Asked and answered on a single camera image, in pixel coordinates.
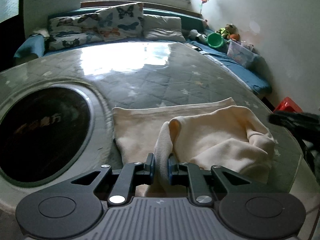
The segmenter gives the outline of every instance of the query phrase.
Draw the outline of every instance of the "plastic storage box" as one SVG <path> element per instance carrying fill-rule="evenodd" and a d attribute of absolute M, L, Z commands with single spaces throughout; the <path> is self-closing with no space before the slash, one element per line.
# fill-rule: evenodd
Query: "plastic storage box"
<path fill-rule="evenodd" d="M 233 40 L 230 40 L 227 56 L 245 68 L 250 68 L 252 63 L 260 57 Z"/>

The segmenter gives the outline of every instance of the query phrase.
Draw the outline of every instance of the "white cloth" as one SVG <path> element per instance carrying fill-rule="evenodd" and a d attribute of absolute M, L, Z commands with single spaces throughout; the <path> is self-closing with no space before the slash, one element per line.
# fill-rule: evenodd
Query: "white cloth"
<path fill-rule="evenodd" d="M 124 164 L 144 162 L 148 153 L 154 152 L 156 179 L 151 192 L 172 191 L 167 182 L 171 152 L 179 161 L 193 162 L 207 170 L 220 164 L 259 181 L 268 179 L 273 138 L 248 108 L 235 106 L 232 98 L 152 109 L 114 108 L 113 117 Z M 136 194 L 145 195 L 145 190 Z"/>

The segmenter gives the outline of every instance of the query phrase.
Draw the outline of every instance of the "blue cushion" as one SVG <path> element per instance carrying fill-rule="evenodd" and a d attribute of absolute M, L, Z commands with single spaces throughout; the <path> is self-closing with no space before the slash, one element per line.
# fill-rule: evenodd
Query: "blue cushion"
<path fill-rule="evenodd" d="M 16 51 L 14 58 L 27 57 L 30 54 L 36 54 L 42 57 L 44 54 L 44 37 L 42 35 L 35 35 L 29 37 Z"/>
<path fill-rule="evenodd" d="M 67 17 L 67 16 L 77 16 L 82 15 L 86 13 L 94 13 L 97 10 L 104 9 L 107 7 L 90 7 L 90 8 L 81 8 L 78 10 L 63 12 L 63 13 L 56 13 L 48 16 L 48 19 L 56 18 L 56 17 Z M 193 30 L 196 29 L 198 32 L 203 33 L 204 32 L 204 26 L 202 19 L 181 14 L 181 13 L 175 13 L 170 11 L 164 11 L 164 10 L 156 10 L 156 9 L 143 9 L 144 14 L 153 14 L 153 15 L 161 15 L 161 16 L 171 16 L 171 17 L 180 17 L 181 18 L 181 26 L 184 30 Z"/>
<path fill-rule="evenodd" d="M 252 90 L 255 95 L 265 95 L 272 92 L 271 85 L 262 78 L 258 73 L 245 69 L 233 59 L 229 58 L 225 53 L 216 51 L 204 44 L 197 41 L 187 40 L 188 43 L 200 47 L 202 50 L 208 52 L 217 60 L 222 62 L 228 69 L 236 74 L 241 80 L 243 80 Z"/>

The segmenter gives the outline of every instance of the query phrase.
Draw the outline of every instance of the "star pattern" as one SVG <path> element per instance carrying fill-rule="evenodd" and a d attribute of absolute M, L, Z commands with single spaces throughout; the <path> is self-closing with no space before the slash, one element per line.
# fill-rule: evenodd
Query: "star pattern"
<path fill-rule="evenodd" d="M 196 84 L 196 85 L 199 85 L 199 86 L 202 86 L 202 85 L 203 85 L 203 83 L 201 83 L 200 81 L 195 81 L 195 84 Z"/>
<path fill-rule="evenodd" d="M 275 149 L 275 155 L 280 156 L 280 153 L 277 149 Z"/>
<path fill-rule="evenodd" d="M 136 96 L 136 95 L 137 95 L 137 93 L 134 92 L 133 90 L 131 90 L 131 91 L 128 93 L 128 96 L 129 96 L 129 97 L 134 97 L 134 96 Z"/>
<path fill-rule="evenodd" d="M 161 102 L 161 104 L 157 104 L 158 107 L 165 107 L 166 104 L 164 102 Z"/>
<path fill-rule="evenodd" d="M 46 72 L 46 73 L 43 74 L 43 76 L 45 76 L 45 77 L 46 77 L 46 76 L 50 76 L 50 75 L 52 75 L 52 72 L 51 72 L 51 71 L 48 71 L 48 72 Z"/>
<path fill-rule="evenodd" d="M 190 92 L 189 91 L 187 91 L 187 90 L 180 90 L 181 92 L 182 92 L 182 94 L 184 94 L 184 95 L 188 95 Z"/>

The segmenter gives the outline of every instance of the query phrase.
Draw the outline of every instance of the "pillow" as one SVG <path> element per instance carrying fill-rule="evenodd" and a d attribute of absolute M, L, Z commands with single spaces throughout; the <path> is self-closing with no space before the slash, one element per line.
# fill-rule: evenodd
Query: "pillow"
<path fill-rule="evenodd" d="M 163 29 L 153 29 L 143 32 L 144 38 L 149 41 L 164 40 L 164 41 L 178 41 L 186 42 L 182 33 L 179 31 L 168 31 Z"/>
<path fill-rule="evenodd" d="M 103 41 L 101 35 L 96 32 L 85 32 L 60 37 L 50 36 L 49 50 L 65 49 L 80 46 L 90 42 Z"/>
<path fill-rule="evenodd" d="M 49 19 L 48 31 L 50 35 L 55 36 L 60 32 L 89 32 L 97 31 L 100 14 L 87 13 L 79 16 L 57 17 Z"/>
<path fill-rule="evenodd" d="M 261 58 L 260 55 L 251 52 L 233 40 L 230 40 L 227 56 L 247 69 Z"/>
<path fill-rule="evenodd" d="M 186 42 L 181 33 L 181 18 L 145 14 L 143 36 L 147 40 Z"/>
<path fill-rule="evenodd" d="M 128 3 L 96 11 L 100 14 L 98 33 L 104 41 L 142 36 L 143 3 Z"/>
<path fill-rule="evenodd" d="M 49 50 L 57 50 L 103 41 L 98 34 L 100 14 L 88 13 L 79 16 L 49 19 Z"/>

